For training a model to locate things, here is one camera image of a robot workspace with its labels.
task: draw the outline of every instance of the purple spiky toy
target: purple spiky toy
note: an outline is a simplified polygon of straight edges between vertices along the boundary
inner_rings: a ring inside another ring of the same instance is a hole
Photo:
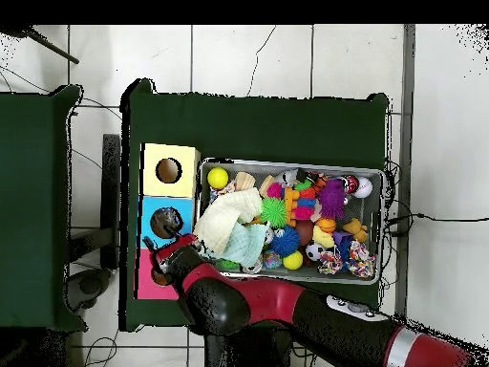
[[[345,204],[345,187],[339,179],[326,182],[318,196],[323,218],[342,218]]]

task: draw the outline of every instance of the yellow ball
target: yellow ball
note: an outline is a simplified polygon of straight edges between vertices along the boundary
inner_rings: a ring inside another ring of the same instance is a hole
[[[221,167],[214,167],[207,175],[207,182],[212,188],[224,188],[227,181],[227,172]]]
[[[302,266],[302,254],[299,250],[296,250],[288,257],[284,258],[284,266],[289,270],[297,270]]]

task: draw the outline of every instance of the green tablecloth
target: green tablecloth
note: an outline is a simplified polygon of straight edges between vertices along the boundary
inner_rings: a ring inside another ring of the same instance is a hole
[[[0,94],[0,327],[81,331],[64,302],[71,198],[67,117],[81,90]]]
[[[385,114],[383,94],[367,100],[315,97],[216,97],[211,95],[156,94],[148,79],[137,80],[124,93],[122,181],[129,176],[127,273],[121,285],[121,327],[134,330],[139,324],[184,325],[187,320],[177,302],[135,300],[135,263],[138,160],[142,142],[193,146],[202,157],[267,162],[310,163],[383,169]],[[121,261],[125,262],[125,247]],[[370,286],[307,283],[308,287],[343,298],[378,305],[378,283]]]

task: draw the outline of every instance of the gray bin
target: gray bin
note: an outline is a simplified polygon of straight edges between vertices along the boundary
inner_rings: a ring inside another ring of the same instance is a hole
[[[294,281],[309,281],[314,283],[339,283],[339,284],[358,284],[369,285],[375,283],[380,277],[382,266],[382,238],[384,229],[384,202],[386,178],[382,171],[374,169],[359,169],[353,167],[334,167],[318,166],[300,163],[275,163],[275,162],[255,162],[255,161],[234,161],[217,160],[213,158],[204,159],[200,165],[200,178],[202,191],[197,200],[196,216],[197,219],[203,214],[209,206],[209,184],[207,183],[207,174],[213,167],[222,167],[229,175],[229,180],[236,177],[240,171],[249,173],[256,179],[255,187],[260,188],[262,181],[266,176],[276,176],[284,170],[301,167],[307,171],[324,173],[327,176],[345,176],[355,175],[368,178],[372,182],[372,193],[365,199],[351,197],[345,205],[343,218],[336,221],[337,230],[348,223],[352,218],[358,218],[363,225],[368,227],[367,232],[369,239],[365,243],[370,253],[377,255],[374,276],[371,278],[360,278],[350,273],[339,273],[334,275],[322,274],[316,267],[302,266],[298,270],[288,270],[278,268],[275,270],[266,270],[263,268],[258,274],[247,274],[240,271],[223,272],[230,277],[279,277]]]

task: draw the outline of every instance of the shape sorter box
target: shape sorter box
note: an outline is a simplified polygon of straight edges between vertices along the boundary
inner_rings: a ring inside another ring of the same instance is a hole
[[[135,263],[135,298],[176,300],[171,286],[160,286],[151,277],[150,252],[142,242],[148,236],[156,247],[172,242],[162,239],[151,228],[153,213],[164,207],[175,208],[183,220],[181,234],[192,232],[194,225],[195,189],[200,153],[188,146],[145,143],[141,146],[142,210],[138,212],[139,253]]]

